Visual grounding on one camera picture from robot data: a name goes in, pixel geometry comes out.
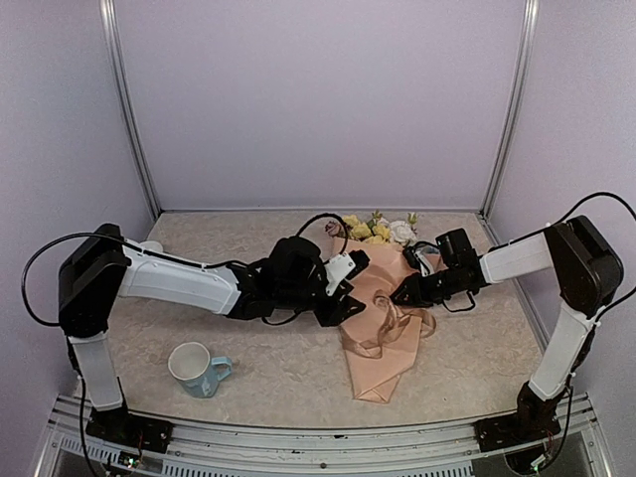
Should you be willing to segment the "yellow fake flower stem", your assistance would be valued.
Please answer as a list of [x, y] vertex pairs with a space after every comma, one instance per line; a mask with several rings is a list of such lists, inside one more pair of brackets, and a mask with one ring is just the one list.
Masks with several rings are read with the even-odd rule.
[[343, 216], [342, 219], [345, 223], [343, 238], [370, 244], [392, 241], [390, 223], [379, 210], [373, 211], [365, 220], [355, 214]]

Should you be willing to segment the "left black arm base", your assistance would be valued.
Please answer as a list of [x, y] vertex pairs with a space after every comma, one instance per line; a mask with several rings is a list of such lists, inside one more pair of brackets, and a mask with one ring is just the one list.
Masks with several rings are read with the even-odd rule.
[[169, 421], [136, 414], [120, 417], [93, 415], [85, 427], [90, 437], [160, 454], [167, 452], [172, 431], [173, 424]]

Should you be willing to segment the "white fake rose stem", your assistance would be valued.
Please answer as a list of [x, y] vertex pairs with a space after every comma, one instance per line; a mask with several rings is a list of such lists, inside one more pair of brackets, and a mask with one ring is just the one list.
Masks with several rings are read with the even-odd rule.
[[417, 234], [415, 226], [417, 224], [417, 214], [408, 213], [405, 220], [395, 220], [389, 222], [390, 240], [402, 246], [415, 243]]

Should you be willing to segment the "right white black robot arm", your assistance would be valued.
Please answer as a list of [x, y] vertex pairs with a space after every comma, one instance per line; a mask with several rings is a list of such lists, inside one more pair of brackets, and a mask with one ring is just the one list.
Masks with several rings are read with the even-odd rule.
[[559, 398], [591, 345], [597, 322], [608, 310], [624, 269], [620, 258], [586, 216], [547, 226], [478, 254], [467, 233], [436, 239], [443, 269], [414, 273], [392, 293], [400, 307], [443, 305], [457, 293], [474, 296], [489, 285], [544, 269], [555, 272], [560, 309], [542, 360], [526, 387], [531, 398]]

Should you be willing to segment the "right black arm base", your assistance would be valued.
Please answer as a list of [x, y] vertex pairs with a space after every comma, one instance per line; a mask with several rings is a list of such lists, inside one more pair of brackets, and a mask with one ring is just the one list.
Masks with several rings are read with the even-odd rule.
[[558, 403], [558, 398], [543, 401], [534, 395], [518, 396], [514, 412], [477, 420], [473, 426], [480, 451], [499, 450], [559, 434]]

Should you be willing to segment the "pink beige wrapping paper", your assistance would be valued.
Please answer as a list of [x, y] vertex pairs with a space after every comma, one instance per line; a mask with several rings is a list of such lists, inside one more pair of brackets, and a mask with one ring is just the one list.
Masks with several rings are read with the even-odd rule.
[[[344, 243], [341, 238], [336, 238], [333, 249], [339, 251], [343, 245], [347, 252], [361, 249], [370, 258], [368, 267], [351, 281], [354, 290], [350, 293], [365, 303], [366, 309], [340, 325], [354, 339], [365, 341], [375, 335], [384, 321], [385, 313], [372, 302], [376, 291], [381, 290], [390, 296], [406, 277], [414, 273], [414, 269], [407, 264], [398, 244], [370, 244], [354, 240]], [[423, 309], [399, 308], [404, 312]], [[413, 319], [397, 341], [384, 345], [383, 356], [377, 360], [362, 358], [343, 348], [355, 399], [376, 403], [391, 400], [402, 374], [415, 363], [420, 341], [424, 339], [420, 337], [420, 323], [419, 318]]]

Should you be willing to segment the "pink fake rose stem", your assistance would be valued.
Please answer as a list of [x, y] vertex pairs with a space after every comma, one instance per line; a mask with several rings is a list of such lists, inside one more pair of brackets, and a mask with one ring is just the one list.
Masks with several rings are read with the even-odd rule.
[[346, 239], [348, 237], [348, 226], [335, 220], [329, 221], [325, 226], [325, 232], [331, 238]]

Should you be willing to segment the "beige ribbon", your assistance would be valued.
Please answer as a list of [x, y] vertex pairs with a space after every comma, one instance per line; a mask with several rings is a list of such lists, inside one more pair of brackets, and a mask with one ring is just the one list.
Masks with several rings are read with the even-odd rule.
[[365, 341], [354, 339], [348, 331], [341, 327], [341, 342], [345, 351], [366, 359], [380, 359], [383, 356], [384, 345], [397, 341], [406, 326], [415, 318], [419, 318], [421, 321], [421, 338], [431, 336], [436, 330], [436, 320], [431, 313], [424, 309], [411, 309], [404, 312], [394, 305], [390, 297], [381, 290], [376, 291], [372, 302], [376, 308], [385, 313], [384, 321], [375, 335]]

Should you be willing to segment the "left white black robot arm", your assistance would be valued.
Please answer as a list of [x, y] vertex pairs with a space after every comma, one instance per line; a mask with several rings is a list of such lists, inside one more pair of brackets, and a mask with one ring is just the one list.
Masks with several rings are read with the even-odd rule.
[[125, 399], [107, 342], [108, 318], [118, 297], [188, 305], [231, 319], [266, 319], [276, 310], [311, 312], [322, 327], [337, 327], [365, 306], [353, 298], [352, 279], [370, 259], [361, 249], [328, 260], [312, 241], [280, 239], [269, 256], [250, 264], [208, 264], [154, 250], [104, 224], [59, 271], [59, 323], [101, 427], [120, 442], [139, 431]]

